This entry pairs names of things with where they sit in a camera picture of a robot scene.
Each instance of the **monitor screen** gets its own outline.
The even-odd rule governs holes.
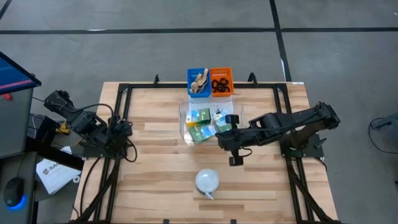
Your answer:
[[[0,95],[41,86],[32,74],[0,52]]]

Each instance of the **plastic basket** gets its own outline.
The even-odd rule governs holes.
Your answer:
[[[191,83],[195,81],[198,74],[204,74],[205,68],[189,68],[187,70],[187,91],[188,95],[192,98],[206,98],[211,94],[211,80],[210,80],[210,71],[207,73],[207,83],[205,85],[205,89],[200,93],[190,93],[189,89],[191,88]]]
[[[211,83],[213,83],[213,80],[217,80],[218,82],[222,78],[226,78],[228,80],[228,88],[229,92],[228,93],[215,93],[214,89],[212,87],[211,89],[211,95],[214,97],[221,97],[221,96],[231,96],[234,93],[234,82],[232,79],[232,69],[225,67],[225,68],[211,68],[210,69],[210,77],[211,77]]]

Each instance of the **floor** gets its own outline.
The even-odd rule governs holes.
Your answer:
[[[99,100],[105,81],[151,81],[156,74],[163,81],[183,81],[187,68],[204,66],[232,67],[238,81],[254,72],[259,81],[305,82],[310,104],[331,104],[341,119],[338,129],[320,133],[328,138],[323,148],[339,219],[396,223],[398,156],[377,151],[368,124],[397,112],[398,1],[0,0],[0,7],[6,2],[0,49],[42,81],[34,90],[38,98],[66,90],[76,106],[83,106]],[[273,28],[270,2],[276,2],[276,28],[282,28],[276,33],[283,39],[265,31],[131,33]],[[80,32],[103,29],[113,31]],[[57,117],[37,101],[32,112]],[[396,133],[388,127],[372,136],[380,148],[398,152]],[[67,222],[76,190],[70,184],[40,202],[38,222]]]

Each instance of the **wooden table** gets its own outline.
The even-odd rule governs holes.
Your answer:
[[[118,85],[117,82],[104,83],[99,102],[114,106]],[[293,112],[309,108],[303,84],[288,83],[287,87]],[[243,105],[247,120],[276,112],[271,89],[237,88],[233,99]],[[218,146],[190,147],[182,140],[178,106],[187,100],[187,90],[182,88],[133,89],[128,120],[134,123],[131,140],[139,154],[135,163],[125,160],[121,163],[112,223],[162,223],[163,219],[171,223],[229,223],[231,219],[237,219],[238,223],[295,223],[286,164],[279,144],[252,147],[253,154],[245,158],[244,166],[230,167],[230,153]],[[105,107],[99,107],[97,114],[103,119],[110,116]],[[132,149],[129,157],[134,157]],[[85,162],[75,201],[77,209],[84,180],[94,160]],[[310,193],[326,214],[337,219],[325,168],[315,159],[306,158],[303,163]],[[85,208],[98,191],[102,166],[103,159],[90,175]],[[195,188],[195,175],[204,168],[216,169],[220,175],[214,200],[206,199]],[[306,218],[303,198],[299,195],[303,218]],[[105,216],[107,200],[105,195],[101,218]]]

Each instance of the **paper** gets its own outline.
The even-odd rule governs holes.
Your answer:
[[[62,148],[62,151],[69,154],[72,153],[69,146]],[[52,195],[69,183],[74,177],[80,175],[81,171],[60,165],[48,159],[43,159],[43,161],[36,164],[36,173],[42,180],[47,192]]]

